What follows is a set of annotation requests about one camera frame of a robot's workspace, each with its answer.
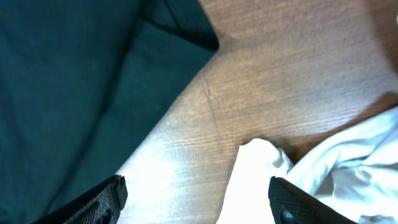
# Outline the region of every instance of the folded green cloth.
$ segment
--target folded green cloth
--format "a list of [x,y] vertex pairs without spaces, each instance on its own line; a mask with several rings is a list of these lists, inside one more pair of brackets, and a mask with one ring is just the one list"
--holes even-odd
[[194,0],[0,0],[0,223],[114,174],[217,48]]

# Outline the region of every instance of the white fabric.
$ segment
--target white fabric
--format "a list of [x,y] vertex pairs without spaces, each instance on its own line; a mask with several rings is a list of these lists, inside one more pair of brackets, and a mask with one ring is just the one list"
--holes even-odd
[[217,224],[274,223],[269,180],[283,177],[358,223],[398,221],[398,108],[346,129],[294,167],[262,139],[239,148]]

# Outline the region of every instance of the brown tabletop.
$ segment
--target brown tabletop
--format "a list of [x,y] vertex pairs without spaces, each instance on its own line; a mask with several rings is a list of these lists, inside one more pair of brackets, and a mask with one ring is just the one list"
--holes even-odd
[[297,161],[398,102],[398,1],[200,2],[220,51],[119,171],[120,223],[215,223],[240,144]]

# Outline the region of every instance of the cloth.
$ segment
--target cloth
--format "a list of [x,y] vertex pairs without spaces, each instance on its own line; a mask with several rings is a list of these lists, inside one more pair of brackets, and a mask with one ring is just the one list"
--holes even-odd
[[295,166],[253,139],[239,148],[217,224],[274,223],[269,180],[283,177],[358,223],[398,221],[398,108],[326,139]]
[[113,175],[217,48],[196,0],[0,0],[0,223]]

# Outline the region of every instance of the white cloth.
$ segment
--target white cloth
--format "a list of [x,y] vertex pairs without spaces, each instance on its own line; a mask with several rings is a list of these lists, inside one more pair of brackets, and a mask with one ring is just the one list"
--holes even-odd
[[269,180],[283,177],[358,223],[398,221],[398,108],[326,139],[295,166],[270,142],[239,148],[217,224],[274,223]]

